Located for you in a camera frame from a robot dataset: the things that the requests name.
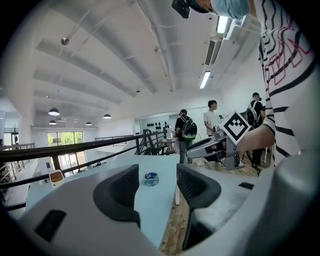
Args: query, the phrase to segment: white ceiling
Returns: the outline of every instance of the white ceiling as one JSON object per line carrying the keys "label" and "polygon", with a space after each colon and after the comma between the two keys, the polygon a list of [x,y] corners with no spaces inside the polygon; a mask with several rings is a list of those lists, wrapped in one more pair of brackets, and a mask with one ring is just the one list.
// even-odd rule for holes
{"label": "white ceiling", "polygon": [[[172,0],[54,0],[33,53],[35,117],[41,119],[35,124],[45,125],[52,107],[61,118],[94,122],[127,101],[140,102],[137,90],[144,97],[197,92],[218,17],[192,11],[183,19],[171,5]],[[210,81],[206,86],[217,88]]]}

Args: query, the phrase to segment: white wall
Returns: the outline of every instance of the white wall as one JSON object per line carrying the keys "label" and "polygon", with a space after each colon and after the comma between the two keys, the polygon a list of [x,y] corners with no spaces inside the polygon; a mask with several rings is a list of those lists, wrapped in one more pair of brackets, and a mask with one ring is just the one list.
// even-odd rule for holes
{"label": "white wall", "polygon": [[[24,165],[24,169],[17,174],[16,181],[22,181],[25,179],[32,178],[35,173],[37,164],[38,164],[38,159],[31,159],[30,162],[26,163]],[[11,205],[24,203],[28,195],[29,185],[30,184],[24,184],[20,186],[10,187],[5,194],[5,199],[6,199],[5,205],[11,206]],[[24,211],[25,211],[25,208],[21,208],[21,209],[10,211],[9,214],[12,218],[19,219],[24,213]]]}
{"label": "white wall", "polygon": [[47,6],[42,4],[39,8],[36,13],[30,13],[12,35],[0,63],[0,87],[29,125],[33,125],[34,118],[34,52],[41,40],[39,26]]}
{"label": "white wall", "polygon": [[252,94],[256,92],[262,98],[262,105],[266,104],[264,76],[256,51],[252,52],[236,74],[221,82],[221,96],[228,113],[233,110],[240,113],[246,111]]}
{"label": "white wall", "polygon": [[127,118],[113,121],[112,119],[103,119],[97,129],[98,137],[112,137],[135,134],[134,118]]}

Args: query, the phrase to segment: blue tape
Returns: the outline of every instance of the blue tape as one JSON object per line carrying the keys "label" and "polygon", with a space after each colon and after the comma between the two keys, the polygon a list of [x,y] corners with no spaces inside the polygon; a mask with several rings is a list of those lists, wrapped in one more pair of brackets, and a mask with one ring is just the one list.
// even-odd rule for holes
{"label": "blue tape", "polygon": [[159,183],[159,176],[156,172],[149,172],[143,177],[143,184],[148,187],[153,187]]}

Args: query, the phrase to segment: wooden floor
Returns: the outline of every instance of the wooden floor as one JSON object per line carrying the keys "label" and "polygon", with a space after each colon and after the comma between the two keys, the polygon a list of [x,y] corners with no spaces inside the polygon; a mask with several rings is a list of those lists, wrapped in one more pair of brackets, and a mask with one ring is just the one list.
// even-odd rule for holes
{"label": "wooden floor", "polygon": [[[267,153],[266,163],[265,152],[261,157],[260,170],[267,168],[271,164],[271,155]],[[223,173],[231,173],[235,175],[253,176],[257,177],[257,171],[252,167],[250,160],[247,156],[243,159],[244,168],[238,170],[226,170],[224,167],[217,166],[212,162],[207,162],[204,158],[193,159],[193,165],[203,167],[209,170],[216,170]],[[182,245],[185,239],[189,217],[189,206],[180,193],[180,205],[172,204],[172,211],[169,217],[168,224],[163,236],[160,250],[168,256],[178,255],[182,252]]]}

